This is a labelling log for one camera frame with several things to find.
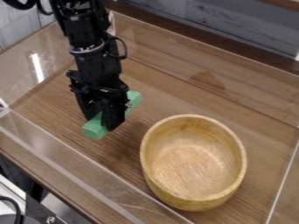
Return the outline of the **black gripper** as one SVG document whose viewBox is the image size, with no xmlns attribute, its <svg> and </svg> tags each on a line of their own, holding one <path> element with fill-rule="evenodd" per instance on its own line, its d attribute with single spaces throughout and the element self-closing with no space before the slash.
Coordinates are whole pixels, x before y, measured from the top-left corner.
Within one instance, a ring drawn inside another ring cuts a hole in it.
<svg viewBox="0 0 299 224">
<path fill-rule="evenodd" d="M 90 121 L 102 112 L 102 125 L 113 131 L 126 120 L 129 85 L 122 81 L 118 43 L 70 48 L 78 69 L 67 72 L 70 88 Z"/>
</svg>

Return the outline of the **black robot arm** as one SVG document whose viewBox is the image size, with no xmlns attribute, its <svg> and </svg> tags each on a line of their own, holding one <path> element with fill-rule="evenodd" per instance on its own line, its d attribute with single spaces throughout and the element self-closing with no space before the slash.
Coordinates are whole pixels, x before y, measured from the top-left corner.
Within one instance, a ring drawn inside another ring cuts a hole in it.
<svg viewBox="0 0 299 224">
<path fill-rule="evenodd" d="M 75 94 L 85 117 L 102 116 L 101 126 L 114 130 L 126 121 L 130 90 L 122 81 L 122 60 L 127 44 L 109 33 L 110 13 L 103 0 L 50 0 L 51 10 L 42 0 L 4 0 L 20 11 L 36 8 L 55 16 L 70 41 L 70 54 L 77 69 L 67 72 L 70 90 Z"/>
</svg>

